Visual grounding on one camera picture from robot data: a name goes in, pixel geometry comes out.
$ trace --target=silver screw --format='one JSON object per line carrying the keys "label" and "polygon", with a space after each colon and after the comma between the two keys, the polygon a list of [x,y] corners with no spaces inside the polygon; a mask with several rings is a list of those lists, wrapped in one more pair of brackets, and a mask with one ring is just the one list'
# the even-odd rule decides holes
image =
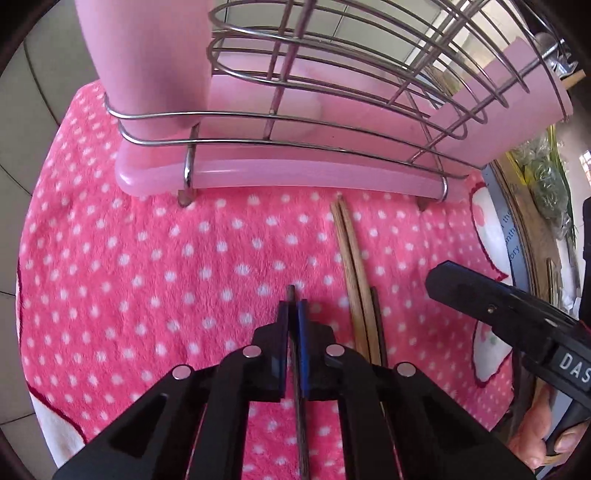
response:
{"label": "silver screw", "polygon": [[338,343],[333,343],[326,347],[326,353],[330,356],[342,356],[345,353],[345,347]]}
{"label": "silver screw", "polygon": [[396,371],[403,377],[412,377],[415,373],[417,373],[417,367],[415,367],[413,364],[405,362],[403,364],[399,364],[396,367]]}
{"label": "silver screw", "polygon": [[189,378],[193,369],[188,365],[178,365],[174,367],[173,377],[177,380],[184,380]]}
{"label": "silver screw", "polygon": [[242,350],[242,355],[244,355],[246,358],[256,358],[261,353],[261,347],[256,345],[248,345]]}

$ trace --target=white tile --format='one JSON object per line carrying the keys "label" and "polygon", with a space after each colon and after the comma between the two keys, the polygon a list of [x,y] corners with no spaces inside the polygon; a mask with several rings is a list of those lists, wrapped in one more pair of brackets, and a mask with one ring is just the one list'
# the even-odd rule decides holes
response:
{"label": "white tile", "polygon": [[0,125],[0,165],[31,192],[57,127],[33,81],[22,46],[0,76]]}
{"label": "white tile", "polygon": [[62,120],[76,91],[99,76],[90,59],[74,0],[61,0],[27,37],[31,64],[51,110]]}
{"label": "white tile", "polygon": [[35,415],[4,425],[2,432],[36,480],[51,480],[57,467]]}
{"label": "white tile", "polygon": [[0,293],[0,423],[33,412],[18,352],[14,298]]}
{"label": "white tile", "polygon": [[[331,0],[320,0],[318,5],[333,10],[342,11],[345,7]],[[279,26],[284,12],[284,5],[259,4],[259,5],[235,5],[228,13],[228,21],[240,27],[253,26]],[[287,24],[288,28],[294,28],[300,16],[301,7],[294,7]],[[324,35],[332,35],[339,24],[340,15],[316,10],[312,14],[308,30]]]}
{"label": "white tile", "polygon": [[18,244],[31,198],[0,169],[0,290],[15,293]]}
{"label": "white tile", "polygon": [[[404,24],[412,26],[420,33],[425,33],[428,30],[427,25],[424,25],[401,10],[382,2],[382,0],[363,0],[363,3],[394,17]],[[397,0],[396,4],[411,11],[413,14],[425,20],[428,24],[433,22],[440,11],[440,9],[429,0]],[[403,38],[399,38],[393,35],[393,33],[384,31],[379,27],[368,25],[352,18],[344,18],[340,23],[336,34],[336,37],[342,38],[343,40],[356,42],[400,61],[404,61],[414,48],[414,46],[404,40],[404,38],[410,39],[414,42],[418,41],[418,37],[406,32],[402,28],[393,26],[388,21],[381,20],[378,17],[365,13],[357,8],[349,7],[347,13],[387,27],[401,35]]]}

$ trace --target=plastic bag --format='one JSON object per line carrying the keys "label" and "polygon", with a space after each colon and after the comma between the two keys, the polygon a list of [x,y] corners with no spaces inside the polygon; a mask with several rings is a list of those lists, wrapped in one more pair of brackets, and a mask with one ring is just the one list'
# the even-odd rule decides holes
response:
{"label": "plastic bag", "polygon": [[548,220],[554,236],[562,240],[572,227],[567,213],[569,194],[557,166],[550,160],[548,135],[529,140],[511,151],[524,170],[524,178],[540,214]]}

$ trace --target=wooden board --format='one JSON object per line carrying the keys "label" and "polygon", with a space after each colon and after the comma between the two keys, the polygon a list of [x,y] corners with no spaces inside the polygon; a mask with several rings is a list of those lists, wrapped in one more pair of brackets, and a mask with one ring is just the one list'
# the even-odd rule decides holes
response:
{"label": "wooden board", "polygon": [[548,265],[560,271],[560,257],[556,240],[546,220],[540,215],[523,176],[515,163],[506,155],[495,160],[492,170],[503,195],[519,238],[523,243],[525,262],[530,280],[530,293],[552,303],[557,285],[552,285]]}

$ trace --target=finger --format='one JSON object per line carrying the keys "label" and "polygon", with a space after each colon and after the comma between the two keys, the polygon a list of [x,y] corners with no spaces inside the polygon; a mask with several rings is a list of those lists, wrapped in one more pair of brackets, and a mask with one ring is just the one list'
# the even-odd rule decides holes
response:
{"label": "finger", "polygon": [[566,430],[558,438],[558,442],[556,442],[556,446],[554,447],[556,453],[572,452],[583,438],[583,435],[585,435],[588,427],[589,421],[586,421],[585,423],[580,423],[579,425]]}
{"label": "finger", "polygon": [[551,388],[545,385],[535,403],[525,414],[521,424],[521,434],[542,439],[550,433],[552,411],[550,409]]}
{"label": "finger", "polygon": [[518,434],[509,443],[509,449],[532,470],[544,462],[546,446],[543,438],[550,432],[551,424],[550,388],[546,386],[525,414]]}

